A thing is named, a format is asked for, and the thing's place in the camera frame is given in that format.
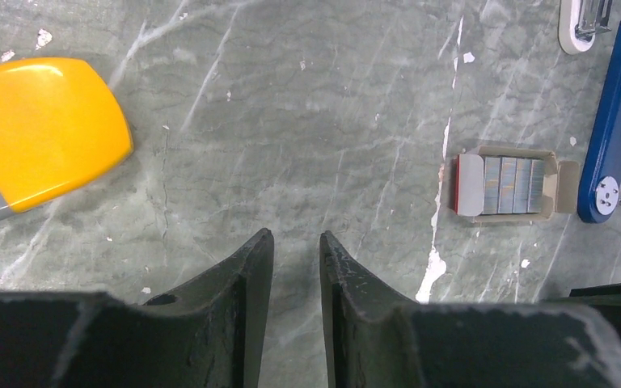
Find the grey staple strips tray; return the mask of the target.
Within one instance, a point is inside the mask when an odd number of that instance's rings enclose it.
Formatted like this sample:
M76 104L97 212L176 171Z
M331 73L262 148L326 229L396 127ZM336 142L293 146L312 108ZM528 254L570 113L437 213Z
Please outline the grey staple strips tray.
M453 166L450 207L468 221L546 221L577 211L581 166L550 150L480 145Z

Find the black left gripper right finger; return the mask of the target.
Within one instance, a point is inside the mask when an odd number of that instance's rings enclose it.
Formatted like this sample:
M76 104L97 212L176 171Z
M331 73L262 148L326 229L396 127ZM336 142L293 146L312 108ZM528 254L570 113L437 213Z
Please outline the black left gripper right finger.
M319 239L331 387L621 387L621 339L593 307L420 304Z

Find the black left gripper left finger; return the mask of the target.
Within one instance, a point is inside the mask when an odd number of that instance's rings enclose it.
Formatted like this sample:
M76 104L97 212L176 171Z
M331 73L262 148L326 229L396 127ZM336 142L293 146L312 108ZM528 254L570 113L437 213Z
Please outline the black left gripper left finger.
M102 292L0 292L0 387L255 387L274 237L142 305Z

